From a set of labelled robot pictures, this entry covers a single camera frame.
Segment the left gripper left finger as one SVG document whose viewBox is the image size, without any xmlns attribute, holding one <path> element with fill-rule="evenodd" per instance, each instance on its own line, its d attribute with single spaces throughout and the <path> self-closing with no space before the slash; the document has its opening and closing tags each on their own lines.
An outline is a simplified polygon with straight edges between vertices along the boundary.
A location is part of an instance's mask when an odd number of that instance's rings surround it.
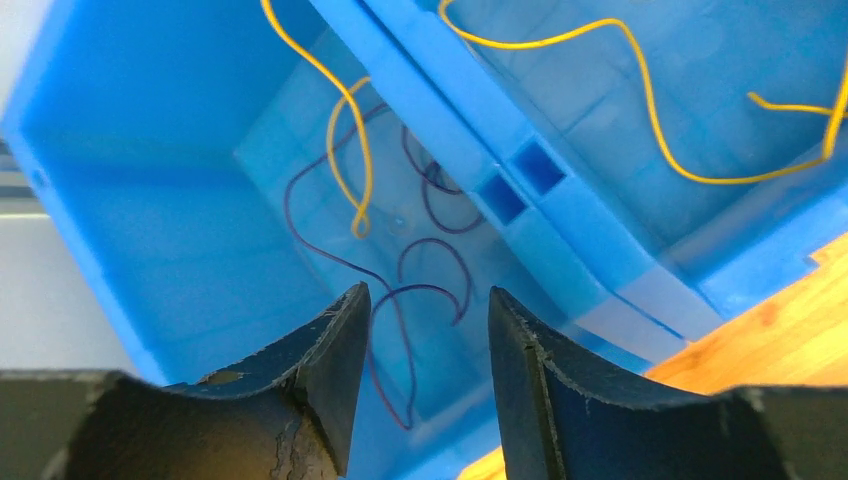
<svg viewBox="0 0 848 480">
<path fill-rule="evenodd" d="M 195 384 L 5 370 L 5 479 L 336 479 L 366 356 L 368 287 Z"/>
</svg>

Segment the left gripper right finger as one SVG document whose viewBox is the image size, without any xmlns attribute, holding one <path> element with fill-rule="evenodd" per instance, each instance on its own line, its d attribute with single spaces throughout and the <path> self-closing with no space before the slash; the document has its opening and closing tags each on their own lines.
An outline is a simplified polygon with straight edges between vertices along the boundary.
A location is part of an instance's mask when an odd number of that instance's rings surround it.
<svg viewBox="0 0 848 480">
<path fill-rule="evenodd" d="M 700 395 L 585 349 L 507 290 L 489 345 L 510 479 L 843 479 L 847 391 L 753 385 Z"/>
</svg>

